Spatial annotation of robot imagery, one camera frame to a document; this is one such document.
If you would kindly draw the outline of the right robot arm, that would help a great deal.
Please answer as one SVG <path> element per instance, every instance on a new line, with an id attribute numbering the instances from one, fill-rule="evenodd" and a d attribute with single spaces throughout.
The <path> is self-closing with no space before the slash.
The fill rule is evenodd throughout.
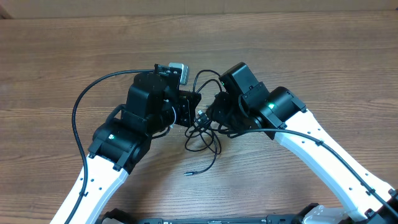
<path id="1" fill-rule="evenodd" d="M 206 111 L 218 132 L 229 138 L 267 134 L 301 159 L 342 204 L 310 204 L 292 223 L 397 223 L 397 190 L 346 152 L 295 94 L 282 86 L 269 91 L 243 62 L 219 80 L 225 90 Z"/>

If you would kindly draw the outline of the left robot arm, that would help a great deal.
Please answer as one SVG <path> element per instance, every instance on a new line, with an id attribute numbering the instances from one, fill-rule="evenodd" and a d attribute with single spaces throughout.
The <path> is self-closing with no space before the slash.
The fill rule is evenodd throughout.
<path id="1" fill-rule="evenodd" d="M 181 71 L 169 68 L 132 70 L 127 101 L 118 105 L 94 132 L 83 150 L 72 118 L 72 130 L 83 160 L 82 170 L 52 223 L 94 223 L 113 194 L 150 149 L 174 124 L 193 126 L 201 94 L 180 90 Z"/>

